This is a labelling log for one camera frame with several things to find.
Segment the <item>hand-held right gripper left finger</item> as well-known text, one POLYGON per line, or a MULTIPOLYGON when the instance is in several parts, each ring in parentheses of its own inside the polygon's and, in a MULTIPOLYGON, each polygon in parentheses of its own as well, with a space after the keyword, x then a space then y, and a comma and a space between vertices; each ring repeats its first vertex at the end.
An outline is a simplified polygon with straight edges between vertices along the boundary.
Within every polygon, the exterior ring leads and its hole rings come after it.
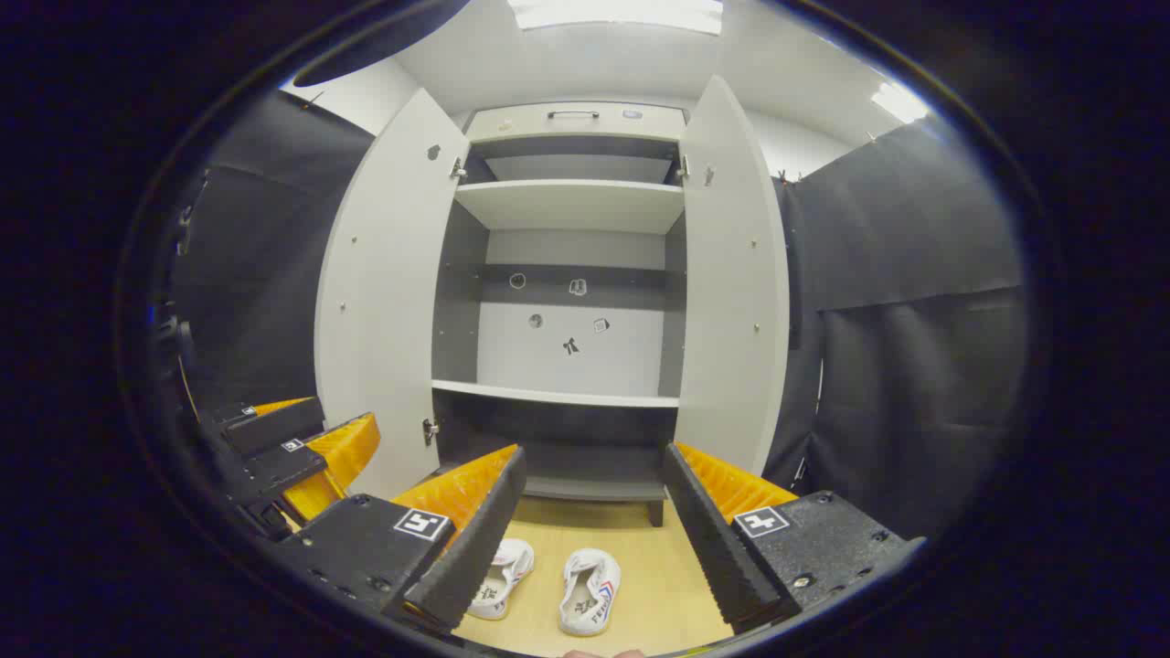
POLYGON ((391 500, 331 503, 274 556, 344 606, 446 633, 484 583, 524 487, 526 453, 512 444, 391 500))

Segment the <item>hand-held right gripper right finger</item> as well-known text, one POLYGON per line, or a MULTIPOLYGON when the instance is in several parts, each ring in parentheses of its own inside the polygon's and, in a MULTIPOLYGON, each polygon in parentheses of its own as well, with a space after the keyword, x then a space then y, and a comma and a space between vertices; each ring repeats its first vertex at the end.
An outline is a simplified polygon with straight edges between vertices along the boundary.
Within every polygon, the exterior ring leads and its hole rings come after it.
POLYGON ((835 605, 924 544, 835 492, 794 495, 681 443, 665 446, 662 480, 720 616, 738 635, 835 605))

